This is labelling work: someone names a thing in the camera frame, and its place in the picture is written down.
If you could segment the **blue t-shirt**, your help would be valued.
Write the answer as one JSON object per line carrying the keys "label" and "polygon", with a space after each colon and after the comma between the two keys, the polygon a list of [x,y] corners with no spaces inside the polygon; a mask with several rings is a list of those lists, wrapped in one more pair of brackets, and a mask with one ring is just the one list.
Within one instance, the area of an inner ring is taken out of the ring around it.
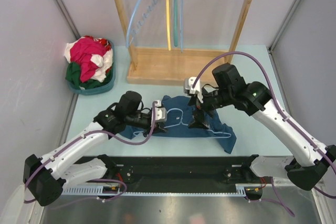
{"label": "blue t-shirt", "polygon": [[167,121],[164,123],[165,132],[154,132],[156,137],[173,138],[214,138],[222,149],[230,154],[233,151],[237,137],[233,128],[222,123],[218,113],[213,117],[205,115],[206,122],[209,123],[208,129],[189,128],[192,122],[192,112],[194,106],[189,106],[189,98],[185,96],[170,97],[164,95],[162,104],[167,109]]}

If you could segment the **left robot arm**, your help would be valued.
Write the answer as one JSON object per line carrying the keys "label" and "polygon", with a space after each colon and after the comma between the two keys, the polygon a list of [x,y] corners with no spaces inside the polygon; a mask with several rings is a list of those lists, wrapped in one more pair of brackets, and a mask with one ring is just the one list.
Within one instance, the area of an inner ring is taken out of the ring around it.
{"label": "left robot arm", "polygon": [[[142,145],[153,133],[164,132],[167,110],[161,100],[152,102],[148,113],[143,112],[142,97],[135,91],[123,94],[119,102],[99,112],[93,121],[76,137],[55,150],[37,157],[27,157],[24,162],[23,183],[33,196],[26,204],[38,202],[48,206],[69,187],[91,180],[110,182],[115,178],[114,163],[105,155],[77,164],[90,149],[112,138],[128,145]],[[145,139],[130,142],[117,135],[127,126],[143,129]]]}

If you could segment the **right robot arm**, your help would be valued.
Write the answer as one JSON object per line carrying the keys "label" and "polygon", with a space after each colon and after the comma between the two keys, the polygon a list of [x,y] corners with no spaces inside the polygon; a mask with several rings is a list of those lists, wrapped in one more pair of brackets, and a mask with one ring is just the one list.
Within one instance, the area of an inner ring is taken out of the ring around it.
{"label": "right robot arm", "polygon": [[184,93],[194,106],[190,128],[209,129],[206,116],[216,109],[233,105],[269,129],[291,152],[287,157],[253,155],[242,169],[243,179],[254,183],[260,177],[289,179],[309,191],[335,161],[335,145],[326,146],[305,131],[271,96],[261,82],[246,83],[234,65],[222,64],[212,71],[217,88],[208,92],[196,77],[186,78]]}

